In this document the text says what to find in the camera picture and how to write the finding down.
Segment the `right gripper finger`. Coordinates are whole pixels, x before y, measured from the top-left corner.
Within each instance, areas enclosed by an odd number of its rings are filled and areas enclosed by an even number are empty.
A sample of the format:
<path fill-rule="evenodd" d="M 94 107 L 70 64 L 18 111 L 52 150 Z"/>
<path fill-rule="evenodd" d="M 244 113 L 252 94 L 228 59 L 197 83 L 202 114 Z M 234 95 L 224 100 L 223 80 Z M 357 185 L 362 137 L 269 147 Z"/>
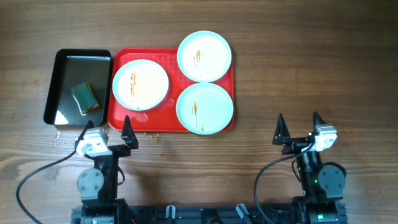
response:
<path fill-rule="evenodd" d="M 277 126 L 272 140 L 273 145 L 283 145 L 291 142 L 291 137 L 284 117 L 280 113 L 277 119 Z"/>
<path fill-rule="evenodd" d="M 313 127 L 316 128 L 320 124 L 326 124 L 317 111 L 313 112 Z"/>

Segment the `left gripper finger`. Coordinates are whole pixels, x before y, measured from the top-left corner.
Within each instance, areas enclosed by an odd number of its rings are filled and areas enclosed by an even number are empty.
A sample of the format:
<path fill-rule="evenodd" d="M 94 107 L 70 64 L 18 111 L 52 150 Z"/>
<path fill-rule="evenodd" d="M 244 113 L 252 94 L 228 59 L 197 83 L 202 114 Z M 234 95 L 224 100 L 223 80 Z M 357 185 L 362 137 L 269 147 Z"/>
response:
<path fill-rule="evenodd" d="M 136 138 L 136 135 L 134 134 L 134 131 L 133 131 L 133 128 L 131 125 L 131 120 L 128 115 L 126 115 L 124 118 L 123 130 L 121 132 L 121 139 L 124 141 L 125 145 L 129 149 L 138 149 L 139 148 L 139 142 Z"/>
<path fill-rule="evenodd" d="M 81 137 L 83 137 L 85 135 L 85 133 L 87 132 L 87 130 L 91 129 L 94 127 L 94 124 L 92 122 L 92 120 L 89 120 L 85 126 L 85 128 L 83 129 L 82 133 L 81 133 Z"/>

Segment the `green yellow sponge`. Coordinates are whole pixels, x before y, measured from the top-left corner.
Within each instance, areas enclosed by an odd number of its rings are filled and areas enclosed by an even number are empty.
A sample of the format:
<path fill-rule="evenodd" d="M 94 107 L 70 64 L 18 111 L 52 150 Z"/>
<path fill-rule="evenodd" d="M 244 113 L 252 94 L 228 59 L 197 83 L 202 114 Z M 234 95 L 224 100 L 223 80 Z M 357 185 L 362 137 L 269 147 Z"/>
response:
<path fill-rule="evenodd" d="M 86 115 L 100 108 L 100 104 L 95 98 L 89 83 L 83 82 L 74 86 L 71 91 L 82 115 Z"/>

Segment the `light blue plate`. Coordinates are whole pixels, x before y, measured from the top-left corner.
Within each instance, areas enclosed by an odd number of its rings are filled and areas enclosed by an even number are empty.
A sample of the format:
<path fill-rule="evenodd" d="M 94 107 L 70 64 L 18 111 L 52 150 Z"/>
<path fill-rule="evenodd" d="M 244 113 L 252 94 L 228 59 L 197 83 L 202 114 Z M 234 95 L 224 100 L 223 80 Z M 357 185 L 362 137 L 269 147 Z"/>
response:
<path fill-rule="evenodd" d="M 214 83 L 196 83 L 181 92 L 176 103 L 181 125 L 195 134 L 209 135 L 229 125 L 234 105 L 229 93 Z"/>
<path fill-rule="evenodd" d="M 231 47 L 216 32 L 196 31 L 181 41 L 177 64 L 182 73 L 195 82 L 214 82 L 223 77 L 232 64 Z"/>
<path fill-rule="evenodd" d="M 113 78 L 113 95 L 123 107 L 133 111 L 157 106 L 169 90 L 169 77 L 156 62 L 139 59 L 123 65 Z"/>

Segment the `light blue plate bottom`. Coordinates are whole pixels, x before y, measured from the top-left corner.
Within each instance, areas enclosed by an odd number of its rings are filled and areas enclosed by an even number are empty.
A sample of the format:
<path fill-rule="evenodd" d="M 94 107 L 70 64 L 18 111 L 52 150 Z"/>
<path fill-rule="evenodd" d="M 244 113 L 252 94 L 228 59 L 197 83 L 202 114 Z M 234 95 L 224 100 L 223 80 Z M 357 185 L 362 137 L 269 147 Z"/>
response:
<path fill-rule="evenodd" d="M 181 125 L 195 134 L 209 135 L 229 125 L 234 105 L 229 93 L 214 83 L 196 83 L 181 92 L 176 103 Z"/>

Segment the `light blue plate top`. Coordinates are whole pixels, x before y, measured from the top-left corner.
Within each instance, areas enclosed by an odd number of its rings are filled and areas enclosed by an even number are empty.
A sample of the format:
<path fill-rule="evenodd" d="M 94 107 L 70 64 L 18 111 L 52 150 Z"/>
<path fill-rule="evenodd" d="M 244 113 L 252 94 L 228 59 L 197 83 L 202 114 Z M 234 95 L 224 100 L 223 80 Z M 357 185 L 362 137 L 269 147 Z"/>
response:
<path fill-rule="evenodd" d="M 182 73 L 195 82 L 214 82 L 223 77 L 232 64 L 231 47 L 216 32 L 196 31 L 181 41 L 177 64 Z"/>

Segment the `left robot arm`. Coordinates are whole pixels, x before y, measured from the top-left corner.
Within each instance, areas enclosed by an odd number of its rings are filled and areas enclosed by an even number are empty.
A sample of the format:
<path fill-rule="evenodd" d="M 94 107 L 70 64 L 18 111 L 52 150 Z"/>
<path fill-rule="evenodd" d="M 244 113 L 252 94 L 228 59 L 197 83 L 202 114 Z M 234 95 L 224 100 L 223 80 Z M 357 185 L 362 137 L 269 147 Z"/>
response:
<path fill-rule="evenodd" d="M 123 174 L 119 158 L 129 157 L 139 143 L 128 116 L 124 119 L 121 139 L 124 144 L 108 146 L 103 128 L 94 128 L 89 121 L 75 142 L 76 152 L 93 160 L 94 166 L 84 170 L 76 186 L 81 194 L 82 208 L 72 211 L 71 223 L 117 224 L 135 223 L 136 216 L 124 199 L 117 198 L 118 175 Z"/>

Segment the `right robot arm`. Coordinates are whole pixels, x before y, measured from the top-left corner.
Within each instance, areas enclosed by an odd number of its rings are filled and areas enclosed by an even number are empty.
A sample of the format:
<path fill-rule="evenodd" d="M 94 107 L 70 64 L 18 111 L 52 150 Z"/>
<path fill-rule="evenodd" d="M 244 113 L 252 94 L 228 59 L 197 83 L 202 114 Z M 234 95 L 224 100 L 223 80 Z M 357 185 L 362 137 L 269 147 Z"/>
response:
<path fill-rule="evenodd" d="M 303 195 L 292 199 L 290 223 L 347 223 L 343 190 L 345 168 L 335 162 L 322 162 L 320 153 L 332 147 L 337 130 L 313 113 L 313 131 L 307 137 L 292 138 L 280 114 L 272 143 L 283 145 L 283 155 L 294 155 Z"/>

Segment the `red plastic tray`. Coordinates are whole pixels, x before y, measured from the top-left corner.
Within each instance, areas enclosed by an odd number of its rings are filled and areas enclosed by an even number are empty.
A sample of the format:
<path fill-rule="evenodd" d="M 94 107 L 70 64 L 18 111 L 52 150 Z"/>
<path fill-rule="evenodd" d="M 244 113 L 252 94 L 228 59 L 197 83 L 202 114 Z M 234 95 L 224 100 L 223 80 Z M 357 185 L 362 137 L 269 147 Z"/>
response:
<path fill-rule="evenodd" d="M 178 120 L 175 104 L 181 92 L 195 82 L 187 78 L 179 68 L 177 63 L 177 49 L 157 47 L 123 48 L 115 55 L 111 77 L 114 78 L 117 71 L 123 65 L 140 59 L 153 61 L 165 70 L 169 78 L 169 90 L 165 98 L 158 105 L 145 111 L 133 111 L 125 108 L 115 99 L 113 92 L 111 92 L 108 103 L 109 125 L 113 129 L 121 131 L 124 126 L 125 116 L 129 116 L 135 132 L 189 132 Z"/>

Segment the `black rectangular tray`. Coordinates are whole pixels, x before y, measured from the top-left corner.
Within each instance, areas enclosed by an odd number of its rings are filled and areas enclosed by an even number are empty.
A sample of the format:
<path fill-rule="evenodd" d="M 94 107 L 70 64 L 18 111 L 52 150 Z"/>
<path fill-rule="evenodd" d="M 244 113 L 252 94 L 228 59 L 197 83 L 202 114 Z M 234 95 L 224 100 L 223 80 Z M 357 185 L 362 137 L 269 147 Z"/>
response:
<path fill-rule="evenodd" d="M 108 50 L 61 49 L 55 55 L 44 122 L 56 126 L 84 126 L 91 120 L 95 126 L 106 122 L 113 61 Z M 99 108 L 88 113 L 73 97 L 72 88 L 88 83 Z"/>

